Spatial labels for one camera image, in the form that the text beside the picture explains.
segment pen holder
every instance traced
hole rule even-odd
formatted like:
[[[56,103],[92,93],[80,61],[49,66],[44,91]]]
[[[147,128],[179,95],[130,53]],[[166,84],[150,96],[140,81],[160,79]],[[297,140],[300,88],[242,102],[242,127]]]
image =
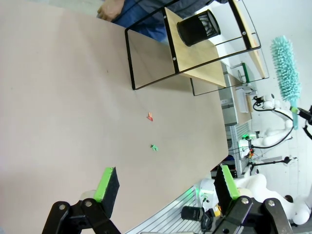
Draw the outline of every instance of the pen holder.
[[[180,38],[187,46],[221,34],[219,25],[210,10],[182,20],[176,27]]]

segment screw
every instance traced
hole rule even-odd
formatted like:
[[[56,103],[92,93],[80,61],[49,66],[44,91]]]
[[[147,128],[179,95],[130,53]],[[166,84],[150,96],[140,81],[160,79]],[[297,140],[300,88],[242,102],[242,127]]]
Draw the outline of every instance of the screw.
[[[241,201],[242,201],[243,204],[248,204],[249,203],[249,200],[247,198],[243,198]]]
[[[92,202],[91,202],[91,201],[86,201],[86,202],[84,203],[84,205],[85,205],[86,207],[90,207],[90,206],[92,206]]]
[[[275,206],[275,203],[274,203],[272,200],[270,200],[270,201],[268,202],[268,205],[269,205],[269,206]]]
[[[58,208],[60,209],[60,210],[64,210],[65,209],[65,205],[64,204],[61,204]]]

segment white wall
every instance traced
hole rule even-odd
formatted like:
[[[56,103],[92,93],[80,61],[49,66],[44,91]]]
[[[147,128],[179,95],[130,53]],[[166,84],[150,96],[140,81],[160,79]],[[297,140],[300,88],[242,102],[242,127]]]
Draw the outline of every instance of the white wall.
[[[273,93],[280,97],[275,70],[270,53],[272,39],[285,35],[293,43],[293,50],[302,84],[299,106],[309,109],[312,105],[311,64],[312,64],[312,1],[311,0],[245,0],[244,1],[260,37],[262,50],[268,65],[270,78],[257,82],[259,95]],[[253,131],[265,131],[267,128],[282,128],[283,121],[271,113],[253,113]],[[289,140],[264,154],[264,157],[296,156],[299,162],[287,168],[282,164],[261,167],[268,180],[268,188],[282,195],[293,197],[307,194],[312,184],[312,141],[300,128],[293,131],[293,140]]]

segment table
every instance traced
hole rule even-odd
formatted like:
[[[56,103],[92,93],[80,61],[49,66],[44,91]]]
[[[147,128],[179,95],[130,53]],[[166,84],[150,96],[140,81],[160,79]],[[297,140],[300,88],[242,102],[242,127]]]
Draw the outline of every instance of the table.
[[[227,156],[218,93],[194,98],[180,77],[131,89],[124,28],[26,1],[0,0],[0,21],[6,233],[41,233],[54,202],[75,204],[109,166],[120,182],[112,221],[125,233]]]
[[[260,59],[259,53],[257,51],[258,49],[261,48],[259,38],[256,32],[255,33],[251,32],[249,25],[247,24],[244,18],[244,15],[241,13],[241,10],[236,0],[229,0],[229,5],[232,9],[233,15],[235,16],[235,19],[237,21],[237,24],[239,26],[239,30],[242,36],[235,38],[235,39],[221,42],[217,45],[214,45],[209,40],[205,40],[191,47],[188,47],[183,43],[176,28],[176,24],[179,21],[182,21],[182,18],[180,18],[178,15],[176,15],[175,13],[173,13],[167,8],[168,6],[170,6],[171,4],[177,1],[178,0],[173,0],[172,2],[159,8],[158,10],[151,12],[149,15],[140,19],[139,21],[137,21],[136,23],[134,23],[133,25],[131,25],[125,30],[128,62],[129,62],[131,84],[132,84],[133,90],[139,90],[141,88],[144,88],[149,85],[155,84],[159,81],[174,77],[176,75],[183,75],[191,79],[196,78],[199,80],[203,80],[203,81],[207,81],[209,83],[215,84],[219,88],[224,88],[226,87],[226,81],[224,80],[224,77],[223,77],[220,60],[231,57],[231,56],[239,55],[245,52],[248,52],[250,54],[252,61],[255,63],[255,66],[261,75],[261,78],[268,78],[264,72],[263,64]],[[131,39],[130,39],[129,33],[131,32],[131,29],[133,29],[136,25],[140,24],[147,18],[152,17],[154,14],[159,14],[160,12],[162,13],[163,18],[164,18],[164,25],[166,27],[168,43],[169,43],[170,53],[171,53],[171,63],[173,65],[174,70],[171,73],[167,74],[166,76],[160,77],[156,80],[153,80],[152,82],[145,83],[145,84],[138,86],[135,80],[134,66],[132,62],[133,55],[132,55],[132,50],[130,46]],[[256,34],[259,44],[253,39],[252,34]],[[232,54],[221,56],[221,57],[218,55],[216,46],[227,43],[229,41],[240,39],[240,38],[243,38],[244,40],[244,44],[246,46],[245,50],[237,51]],[[155,56],[155,55],[157,56],[158,53],[155,52],[155,53],[150,54],[150,56]]]

